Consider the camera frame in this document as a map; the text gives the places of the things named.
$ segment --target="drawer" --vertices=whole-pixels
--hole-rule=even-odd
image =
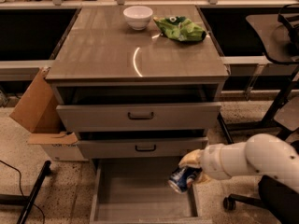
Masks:
[[[207,138],[200,134],[197,131],[98,133],[91,134],[91,140],[78,141],[77,145],[85,159],[184,156],[190,150],[206,147]]]
[[[152,105],[58,105],[69,132],[207,129],[221,103]]]
[[[178,157],[101,160],[90,223],[202,223],[196,186],[180,195],[167,184],[178,162]]]

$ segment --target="black cable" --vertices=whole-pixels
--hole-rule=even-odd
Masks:
[[[21,172],[20,172],[20,170],[17,169],[17,168],[15,168],[15,167],[13,167],[13,166],[11,166],[11,165],[9,165],[8,163],[6,163],[6,162],[4,162],[4,161],[1,161],[1,160],[0,160],[0,162],[2,162],[2,163],[3,163],[4,165],[6,165],[7,167],[12,168],[12,169],[14,169],[15,171],[17,171],[17,172],[19,173],[19,190],[20,190],[20,192],[21,192],[21,196],[22,196],[25,200],[27,200],[27,198],[25,197],[25,195],[24,195],[24,193],[22,192],[22,189],[21,189]],[[43,224],[44,224],[44,223],[45,223],[45,219],[46,219],[46,217],[45,217],[45,214],[44,214],[43,210],[42,210],[39,206],[37,206],[36,204],[34,204],[34,206],[40,211],[41,215],[43,216]]]

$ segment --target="snack bag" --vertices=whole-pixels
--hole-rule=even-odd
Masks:
[[[188,42],[203,41],[206,31],[185,17],[158,18],[154,17],[156,25],[168,38]]]

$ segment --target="gray countertop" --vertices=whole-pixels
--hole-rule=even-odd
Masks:
[[[196,7],[149,6],[154,16],[185,16],[205,27]],[[161,35],[154,21],[135,31],[126,6],[83,7],[47,75],[47,81],[225,80],[225,66],[209,35],[180,43]]]

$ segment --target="chair seat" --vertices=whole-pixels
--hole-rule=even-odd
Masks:
[[[293,97],[274,116],[274,121],[295,132],[299,129],[299,96]]]

